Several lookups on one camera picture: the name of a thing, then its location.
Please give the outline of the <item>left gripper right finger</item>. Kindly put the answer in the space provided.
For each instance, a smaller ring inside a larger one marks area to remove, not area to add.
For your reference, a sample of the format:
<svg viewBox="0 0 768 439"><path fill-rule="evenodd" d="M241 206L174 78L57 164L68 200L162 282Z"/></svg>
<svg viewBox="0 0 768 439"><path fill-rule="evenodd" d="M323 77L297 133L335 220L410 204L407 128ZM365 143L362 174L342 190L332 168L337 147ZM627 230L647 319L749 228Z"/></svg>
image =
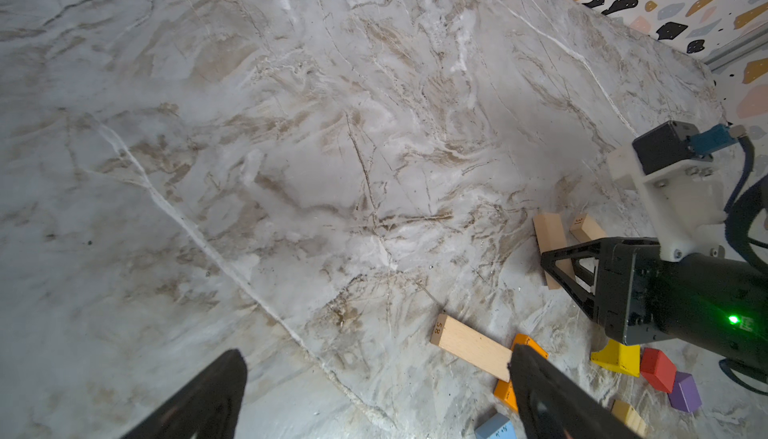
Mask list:
<svg viewBox="0 0 768 439"><path fill-rule="evenodd" d="M528 438L638 436L530 347L512 349L511 362L519 373L518 413Z"/></svg>

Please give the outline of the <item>orange wood block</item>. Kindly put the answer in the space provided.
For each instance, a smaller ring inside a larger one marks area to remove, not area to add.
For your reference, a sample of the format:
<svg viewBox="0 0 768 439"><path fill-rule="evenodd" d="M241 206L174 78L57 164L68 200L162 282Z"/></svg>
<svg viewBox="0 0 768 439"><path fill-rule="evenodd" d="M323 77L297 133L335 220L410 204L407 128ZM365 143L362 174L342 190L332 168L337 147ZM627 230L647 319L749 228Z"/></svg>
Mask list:
<svg viewBox="0 0 768 439"><path fill-rule="evenodd" d="M514 349L518 345L528 346L544 359L549 358L549 353L529 335L518 333L513 339L510 348ZM512 412L518 413L518 398L515 387L517 386L516 377L519 376L519 373L515 372L514 362L509 364L508 372L510 373L510 379L498 380L493 395L496 399L500 400L503 405L507 406Z"/></svg>

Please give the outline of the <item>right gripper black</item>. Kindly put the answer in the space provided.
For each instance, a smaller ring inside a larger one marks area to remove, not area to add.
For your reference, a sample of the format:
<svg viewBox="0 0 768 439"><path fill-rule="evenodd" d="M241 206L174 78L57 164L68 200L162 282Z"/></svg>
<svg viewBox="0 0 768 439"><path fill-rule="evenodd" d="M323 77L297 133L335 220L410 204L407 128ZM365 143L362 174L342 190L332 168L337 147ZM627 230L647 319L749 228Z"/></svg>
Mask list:
<svg viewBox="0 0 768 439"><path fill-rule="evenodd" d="M597 259L596 272L583 259ZM767 277L745 262L700 253L668 262L654 241L607 238L545 251L540 265L611 339L676 338L767 370Z"/></svg>

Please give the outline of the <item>natural wood plank block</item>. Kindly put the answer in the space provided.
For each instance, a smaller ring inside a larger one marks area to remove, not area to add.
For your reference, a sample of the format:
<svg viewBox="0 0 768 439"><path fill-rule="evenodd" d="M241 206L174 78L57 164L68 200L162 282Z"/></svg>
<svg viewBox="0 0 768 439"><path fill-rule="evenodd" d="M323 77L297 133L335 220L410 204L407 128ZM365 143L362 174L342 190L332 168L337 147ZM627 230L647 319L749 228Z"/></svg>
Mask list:
<svg viewBox="0 0 768 439"><path fill-rule="evenodd" d="M430 342L498 380L510 381L512 350L445 313L438 315Z"/></svg>
<svg viewBox="0 0 768 439"><path fill-rule="evenodd" d="M587 213L582 213L576 216L572 221L569 230L579 243L607 237L605 230Z"/></svg>
<svg viewBox="0 0 768 439"><path fill-rule="evenodd" d="M540 253L567 246L565 231L559 214L548 212L537 214L533 218L533 225ZM575 279L573 266L569 260L560 260L556 264L571 279ZM545 279L550 290L561 288L555 279L546 272Z"/></svg>

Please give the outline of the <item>blue wood block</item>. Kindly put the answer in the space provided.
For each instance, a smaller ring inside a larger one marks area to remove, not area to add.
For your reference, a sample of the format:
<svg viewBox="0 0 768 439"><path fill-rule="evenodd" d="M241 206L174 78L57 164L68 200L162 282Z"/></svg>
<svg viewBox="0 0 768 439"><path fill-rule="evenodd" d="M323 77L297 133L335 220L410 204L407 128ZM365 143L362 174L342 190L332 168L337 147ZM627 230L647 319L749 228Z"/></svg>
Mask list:
<svg viewBox="0 0 768 439"><path fill-rule="evenodd" d="M481 420L474 430L476 439L516 439L513 423L501 413Z"/></svg>

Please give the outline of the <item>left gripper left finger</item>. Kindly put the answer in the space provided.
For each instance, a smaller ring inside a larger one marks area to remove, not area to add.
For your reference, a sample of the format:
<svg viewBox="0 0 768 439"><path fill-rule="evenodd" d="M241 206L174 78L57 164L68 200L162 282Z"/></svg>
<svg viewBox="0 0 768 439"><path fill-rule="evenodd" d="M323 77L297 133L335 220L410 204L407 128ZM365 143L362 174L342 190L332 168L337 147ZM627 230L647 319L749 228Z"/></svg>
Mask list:
<svg viewBox="0 0 768 439"><path fill-rule="evenodd" d="M247 365L229 349L124 434L126 438L232 438L244 397Z"/></svg>

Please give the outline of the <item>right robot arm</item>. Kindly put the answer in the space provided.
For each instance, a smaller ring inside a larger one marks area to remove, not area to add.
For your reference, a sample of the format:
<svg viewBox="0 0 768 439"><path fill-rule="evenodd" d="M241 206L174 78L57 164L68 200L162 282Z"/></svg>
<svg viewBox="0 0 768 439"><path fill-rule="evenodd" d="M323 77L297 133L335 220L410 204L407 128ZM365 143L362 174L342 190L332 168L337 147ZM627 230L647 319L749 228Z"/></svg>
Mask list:
<svg viewBox="0 0 768 439"><path fill-rule="evenodd" d="M542 253L541 267L606 335L627 346L680 339L720 355L723 373L767 380L767 264L749 231L767 210L761 179L732 206L727 243L739 259L661 258L655 238L607 237Z"/></svg>

